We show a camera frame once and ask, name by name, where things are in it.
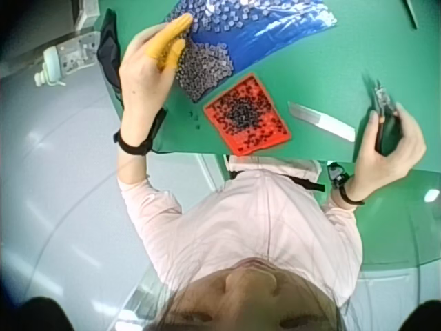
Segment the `red foam pad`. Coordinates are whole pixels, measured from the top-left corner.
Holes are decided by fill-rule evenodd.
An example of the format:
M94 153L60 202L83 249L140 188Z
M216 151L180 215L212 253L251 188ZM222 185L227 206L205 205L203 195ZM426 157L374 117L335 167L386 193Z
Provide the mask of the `red foam pad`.
M249 155L291 139L273 101L253 74L216 97L204 113L234 155Z

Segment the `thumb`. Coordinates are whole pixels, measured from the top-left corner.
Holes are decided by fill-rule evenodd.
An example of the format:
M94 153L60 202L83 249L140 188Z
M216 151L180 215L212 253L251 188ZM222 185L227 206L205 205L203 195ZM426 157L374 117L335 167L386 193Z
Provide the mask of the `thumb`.
M369 154L375 151L375 142L378 132L378 113L372 110L369 114L369 122L363 134L363 140L360 147L360 154Z
M177 39L172 46L165 59L164 69L162 72L162 84L165 89L170 89L173 84L174 74L178 66L179 59L185 48L185 39Z

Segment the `blue plastic sheet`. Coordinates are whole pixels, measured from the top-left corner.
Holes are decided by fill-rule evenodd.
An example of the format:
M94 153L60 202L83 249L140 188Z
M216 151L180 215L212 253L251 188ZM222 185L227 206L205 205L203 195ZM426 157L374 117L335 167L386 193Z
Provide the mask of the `blue plastic sheet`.
M227 45L232 74L337 22L322 0L181 0L167 19L184 12L194 43Z

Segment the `woman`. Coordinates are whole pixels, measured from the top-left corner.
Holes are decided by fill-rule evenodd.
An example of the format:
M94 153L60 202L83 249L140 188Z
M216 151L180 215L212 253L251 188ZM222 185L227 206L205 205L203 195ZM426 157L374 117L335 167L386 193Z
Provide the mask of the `woman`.
M354 291L362 244L352 201L406 176L426 147L418 124L397 105L404 137L382 157L371 113L345 185L319 206L288 177L314 182L313 161L229 160L233 181L185 215L168 192L148 182L140 146L162 107L192 22L184 14L148 28L128 46L120 68L125 111L118 179L127 209L161 281L174 291L148 330L340 330L338 308Z

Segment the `hand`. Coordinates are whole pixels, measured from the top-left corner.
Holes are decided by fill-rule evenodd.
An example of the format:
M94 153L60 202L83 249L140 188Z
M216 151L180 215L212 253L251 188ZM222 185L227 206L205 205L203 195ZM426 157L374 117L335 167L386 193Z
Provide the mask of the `hand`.
M139 146L147 138L185 47L179 35L192 21L191 14L184 14L171 23L153 26L137 34L127 47L119 68L124 103L121 136L126 143Z
M426 152L420 126L402 105L397 103L396 107L403 138L396 150L387 157L375 151L378 114L375 111L370 114L356 161L355 174L345 186L348 197L353 201L361 201L375 190L407 176Z

